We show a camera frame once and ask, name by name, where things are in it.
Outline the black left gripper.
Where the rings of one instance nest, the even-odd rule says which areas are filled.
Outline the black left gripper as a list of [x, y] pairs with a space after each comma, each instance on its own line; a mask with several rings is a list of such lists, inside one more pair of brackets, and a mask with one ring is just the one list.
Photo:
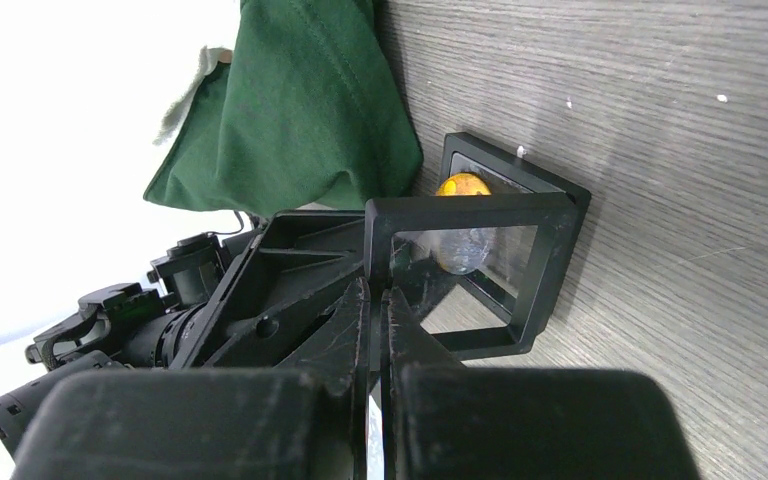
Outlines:
[[183, 327], [170, 368], [275, 366], [325, 322], [359, 276], [363, 239], [360, 211], [282, 212], [218, 286], [227, 247], [215, 233], [185, 238], [150, 262], [148, 287], [120, 283], [80, 297], [75, 313], [33, 338], [25, 360], [54, 371], [98, 351], [154, 367], [174, 318], [217, 288]]

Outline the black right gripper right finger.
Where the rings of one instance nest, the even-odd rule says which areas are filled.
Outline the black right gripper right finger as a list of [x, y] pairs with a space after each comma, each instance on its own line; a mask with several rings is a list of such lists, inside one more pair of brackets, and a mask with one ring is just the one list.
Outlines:
[[381, 298], [389, 479], [696, 479], [675, 410], [628, 370], [469, 368]]

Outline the white and green t-shirt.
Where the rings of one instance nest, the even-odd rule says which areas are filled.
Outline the white and green t-shirt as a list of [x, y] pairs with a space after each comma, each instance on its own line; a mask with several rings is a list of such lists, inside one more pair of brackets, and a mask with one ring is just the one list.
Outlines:
[[[356, 208], [421, 153], [379, 1], [0, 1], [0, 336], [160, 209]], [[158, 210], [146, 212], [140, 201]]]

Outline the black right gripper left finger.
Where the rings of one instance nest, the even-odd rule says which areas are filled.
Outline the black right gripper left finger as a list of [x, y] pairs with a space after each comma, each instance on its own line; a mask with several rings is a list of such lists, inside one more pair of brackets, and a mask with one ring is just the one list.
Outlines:
[[93, 369], [43, 401], [17, 479], [363, 479], [370, 292], [271, 368]]

